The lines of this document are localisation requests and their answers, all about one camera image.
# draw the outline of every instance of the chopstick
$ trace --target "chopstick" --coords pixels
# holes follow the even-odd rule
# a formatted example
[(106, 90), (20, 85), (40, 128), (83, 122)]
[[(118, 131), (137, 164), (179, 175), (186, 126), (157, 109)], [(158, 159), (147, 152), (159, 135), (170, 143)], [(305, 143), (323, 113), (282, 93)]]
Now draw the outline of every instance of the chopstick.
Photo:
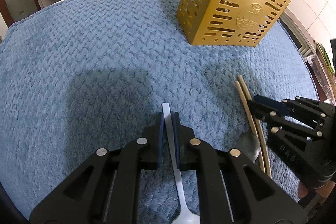
[(244, 81), (244, 79), (243, 79), (243, 77), (241, 75), (238, 75), (238, 80), (239, 80), (239, 82), (236, 81), (236, 87), (237, 87), (237, 83), (238, 83), (239, 88), (237, 87), (237, 89), (238, 89), (238, 92), (239, 92), (239, 96), (241, 97), (241, 100), (243, 102), (243, 105), (244, 105), (244, 108), (245, 108), (245, 112), (246, 112), (246, 115), (248, 117), (250, 126), (251, 126), (250, 120), (252, 120), (253, 124), (254, 124), (254, 126), (251, 126), (251, 130), (253, 132), (254, 128), (256, 129), (257, 137), (258, 137), (259, 142), (260, 142), (261, 153), (259, 155), (262, 154), (262, 159), (263, 159), (263, 168), (261, 167), (261, 165), (260, 165), (260, 168), (270, 178), (272, 178), (272, 172), (271, 172), (271, 167), (270, 167), (270, 163), (269, 163), (269, 155), (268, 155), (268, 150), (267, 150), (267, 146), (266, 146), (265, 135), (263, 133), (263, 129), (261, 127), (260, 120), (257, 119), (257, 118), (253, 118), (252, 117), (251, 111), (250, 111), (250, 109), (248, 107), (248, 104), (247, 104), (247, 100), (252, 100), (251, 93), (250, 93), (249, 89), (247, 88), (247, 85), (246, 85), (246, 83), (245, 83), (245, 81)]

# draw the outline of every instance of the silver spoon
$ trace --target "silver spoon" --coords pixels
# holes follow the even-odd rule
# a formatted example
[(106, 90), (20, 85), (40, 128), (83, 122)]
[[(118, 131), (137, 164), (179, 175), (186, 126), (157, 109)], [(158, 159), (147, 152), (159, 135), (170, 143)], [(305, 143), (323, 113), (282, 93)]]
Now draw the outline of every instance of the silver spoon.
[(177, 218), (175, 218), (172, 224), (200, 224), (200, 217), (192, 213), (185, 202), (184, 190), (182, 184), (181, 172), (177, 168), (176, 158), (175, 158), (175, 145), (174, 145), (174, 132), (173, 132), (173, 123), (171, 121), (170, 107), (168, 103), (162, 104), (163, 115), (165, 117), (168, 144), (170, 150), (171, 162), (173, 164), (177, 195), (180, 202), (181, 211)]

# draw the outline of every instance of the hand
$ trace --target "hand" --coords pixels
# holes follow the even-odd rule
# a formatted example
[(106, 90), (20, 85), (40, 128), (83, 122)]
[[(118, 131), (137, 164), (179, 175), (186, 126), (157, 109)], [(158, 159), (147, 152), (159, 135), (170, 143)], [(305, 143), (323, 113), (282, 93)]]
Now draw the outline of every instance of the hand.
[[(328, 198), (331, 191), (334, 189), (335, 182), (329, 181), (325, 186), (316, 190), (316, 192), (323, 198)], [(304, 198), (308, 194), (309, 190), (303, 185), (302, 182), (299, 183), (299, 189), (297, 195), (299, 198)]]

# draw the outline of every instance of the yellow plastic basket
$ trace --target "yellow plastic basket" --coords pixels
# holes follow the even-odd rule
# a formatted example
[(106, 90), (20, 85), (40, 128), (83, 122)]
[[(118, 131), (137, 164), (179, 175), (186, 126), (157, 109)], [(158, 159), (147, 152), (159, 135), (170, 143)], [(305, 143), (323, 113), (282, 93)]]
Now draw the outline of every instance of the yellow plastic basket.
[(177, 19), (191, 45), (256, 46), (290, 0), (180, 0)]

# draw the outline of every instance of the blue textured blanket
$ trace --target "blue textured blanket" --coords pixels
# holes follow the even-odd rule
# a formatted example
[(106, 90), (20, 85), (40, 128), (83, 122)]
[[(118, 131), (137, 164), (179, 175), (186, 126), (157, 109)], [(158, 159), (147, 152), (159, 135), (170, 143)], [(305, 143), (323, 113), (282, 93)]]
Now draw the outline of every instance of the blue textured blanket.
[[(256, 48), (190, 46), (179, 0), (65, 0), (15, 23), (0, 44), (0, 181), (28, 217), (99, 147), (122, 148), (169, 102), (182, 124), (228, 150), (249, 130), (236, 91), (316, 99), (297, 49), (276, 22)], [(179, 211), (168, 146), (159, 171), (142, 172), (139, 223)], [(274, 180), (294, 199), (297, 179), (271, 152)], [(196, 176), (183, 172), (198, 211)]]

